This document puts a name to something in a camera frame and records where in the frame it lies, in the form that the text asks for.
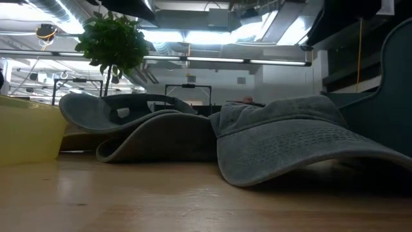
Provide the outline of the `blue-grey baseball cap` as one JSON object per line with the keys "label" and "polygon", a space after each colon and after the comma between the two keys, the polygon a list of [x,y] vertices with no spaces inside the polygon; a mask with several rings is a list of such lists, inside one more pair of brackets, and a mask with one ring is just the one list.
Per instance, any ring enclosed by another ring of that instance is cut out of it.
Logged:
{"label": "blue-grey baseball cap", "polygon": [[96,158],[104,163],[149,161],[215,162],[216,136],[203,115],[165,113],[101,143]]}
{"label": "blue-grey baseball cap", "polygon": [[[148,102],[166,102],[170,110],[152,111]],[[166,95],[130,93],[93,97],[87,94],[70,93],[59,101],[62,116],[72,125],[90,133],[116,133],[136,128],[149,119],[168,113],[196,115],[186,102]]]}
{"label": "blue-grey baseball cap", "polygon": [[249,187],[331,159],[373,158],[412,169],[412,158],[348,129],[322,95],[264,107],[228,102],[209,116],[223,178]]}

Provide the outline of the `long LED light bar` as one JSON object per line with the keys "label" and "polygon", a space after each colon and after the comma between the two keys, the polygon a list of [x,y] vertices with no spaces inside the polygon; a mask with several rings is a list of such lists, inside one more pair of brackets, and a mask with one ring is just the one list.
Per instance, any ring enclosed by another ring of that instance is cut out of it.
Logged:
{"label": "long LED light bar", "polygon": [[[56,51],[35,51],[35,50],[8,50],[0,49],[0,57],[4,58],[29,58],[52,59],[53,57],[65,61],[86,61],[87,58],[79,52],[56,52]],[[283,60],[262,60],[262,59],[236,59],[236,58],[214,58],[214,57],[191,57],[191,56],[164,56],[146,55],[144,60],[148,61],[189,61],[208,63],[236,63],[236,64],[262,64],[274,66],[311,66],[308,61],[283,61]]]}

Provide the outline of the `grey ceiling box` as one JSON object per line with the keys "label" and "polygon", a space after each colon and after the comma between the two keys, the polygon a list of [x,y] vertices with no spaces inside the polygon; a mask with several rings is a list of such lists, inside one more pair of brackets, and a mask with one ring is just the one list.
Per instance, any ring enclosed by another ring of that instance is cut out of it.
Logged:
{"label": "grey ceiling box", "polygon": [[227,9],[210,8],[208,13],[208,26],[216,28],[229,26],[229,11]]}

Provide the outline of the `green plant in black pot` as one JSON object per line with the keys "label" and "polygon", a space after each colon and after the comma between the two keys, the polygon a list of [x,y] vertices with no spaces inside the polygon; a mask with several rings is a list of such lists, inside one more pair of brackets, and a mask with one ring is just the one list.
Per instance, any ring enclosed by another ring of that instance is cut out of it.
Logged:
{"label": "green plant in black pot", "polygon": [[125,15],[116,16],[111,11],[106,14],[94,12],[93,17],[83,22],[84,32],[78,36],[75,51],[82,52],[91,66],[98,66],[100,73],[107,75],[105,96],[113,76],[120,79],[130,74],[149,55],[144,34],[136,25],[137,21],[131,21]]}

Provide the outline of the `yellow plastic bin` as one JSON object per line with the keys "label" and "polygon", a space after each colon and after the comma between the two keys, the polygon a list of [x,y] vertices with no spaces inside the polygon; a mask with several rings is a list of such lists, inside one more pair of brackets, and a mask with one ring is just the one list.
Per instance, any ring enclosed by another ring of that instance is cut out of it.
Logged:
{"label": "yellow plastic bin", "polygon": [[56,106],[0,95],[0,166],[56,159],[66,125]]}

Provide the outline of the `teal plastic bin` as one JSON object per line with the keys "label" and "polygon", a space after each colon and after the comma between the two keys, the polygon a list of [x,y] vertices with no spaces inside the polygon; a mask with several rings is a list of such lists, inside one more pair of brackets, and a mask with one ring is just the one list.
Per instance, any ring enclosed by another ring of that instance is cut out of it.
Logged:
{"label": "teal plastic bin", "polygon": [[412,17],[396,26],[381,51],[373,93],[326,93],[349,129],[412,158]]}

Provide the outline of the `black yellow ceiling reel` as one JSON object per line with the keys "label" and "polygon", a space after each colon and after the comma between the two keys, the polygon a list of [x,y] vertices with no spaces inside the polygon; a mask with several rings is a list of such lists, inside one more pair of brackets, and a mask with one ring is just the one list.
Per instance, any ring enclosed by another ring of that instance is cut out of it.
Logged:
{"label": "black yellow ceiling reel", "polygon": [[35,35],[40,40],[49,42],[49,41],[53,41],[57,31],[58,31],[58,28],[56,28],[52,24],[41,24],[40,27],[38,27],[35,30]]}

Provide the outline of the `black background rig frame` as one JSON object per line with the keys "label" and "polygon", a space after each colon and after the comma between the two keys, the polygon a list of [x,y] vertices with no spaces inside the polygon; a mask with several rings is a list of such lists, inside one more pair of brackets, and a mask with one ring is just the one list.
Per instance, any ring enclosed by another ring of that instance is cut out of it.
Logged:
{"label": "black background rig frame", "polygon": [[164,94],[169,95],[172,91],[168,92],[168,87],[181,87],[181,88],[208,88],[209,89],[209,115],[213,113],[212,103],[212,86],[210,85],[195,85],[195,84],[166,84],[164,88]]}

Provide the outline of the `silver ventilation duct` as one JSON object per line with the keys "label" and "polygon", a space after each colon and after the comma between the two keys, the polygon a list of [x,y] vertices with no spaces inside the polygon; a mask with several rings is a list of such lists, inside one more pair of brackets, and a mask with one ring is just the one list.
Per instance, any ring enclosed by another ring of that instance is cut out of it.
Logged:
{"label": "silver ventilation duct", "polygon": [[24,0],[67,34],[82,34],[82,23],[89,18],[88,13],[76,0]]}

